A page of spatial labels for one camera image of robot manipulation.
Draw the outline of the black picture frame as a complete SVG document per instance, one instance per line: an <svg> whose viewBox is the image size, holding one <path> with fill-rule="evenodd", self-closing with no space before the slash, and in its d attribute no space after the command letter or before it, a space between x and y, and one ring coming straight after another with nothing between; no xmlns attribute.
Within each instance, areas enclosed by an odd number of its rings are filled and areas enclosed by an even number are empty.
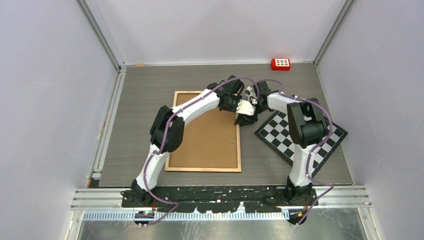
<svg viewBox="0 0 424 240"><path fill-rule="evenodd" d="M165 161L167 172L240 173L240 127L236 113L220 111L211 90L175 91L173 110L185 122L182 143Z"/></svg>

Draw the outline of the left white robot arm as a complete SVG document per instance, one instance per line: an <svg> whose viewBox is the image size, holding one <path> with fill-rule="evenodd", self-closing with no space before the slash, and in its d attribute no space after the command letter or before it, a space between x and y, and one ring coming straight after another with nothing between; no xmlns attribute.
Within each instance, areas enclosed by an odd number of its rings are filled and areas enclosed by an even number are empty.
<svg viewBox="0 0 424 240"><path fill-rule="evenodd" d="M247 98L242 97L244 83L241 77L232 77L209 84L197 97L174 107L162 106L150 128L149 152L140 174L130 186L134 200L141 207L148 207L155 198L152 190L168 156L183 142L185 127L202 114L213 109L253 116L259 95L255 83Z"/></svg>

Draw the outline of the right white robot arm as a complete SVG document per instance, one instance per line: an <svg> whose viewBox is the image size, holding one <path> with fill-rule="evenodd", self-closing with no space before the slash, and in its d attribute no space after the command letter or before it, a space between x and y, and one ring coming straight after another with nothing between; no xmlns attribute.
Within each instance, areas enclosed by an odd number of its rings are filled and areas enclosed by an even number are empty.
<svg viewBox="0 0 424 240"><path fill-rule="evenodd" d="M316 149L329 139L332 120L316 98L300 98L269 89L266 81L245 91L247 102L253 107L240 113L235 125L252 125L262 112L279 111L287 116L288 133L294 144L294 160L287 178L285 198L291 205L299 205L312 192L312 160Z"/></svg>

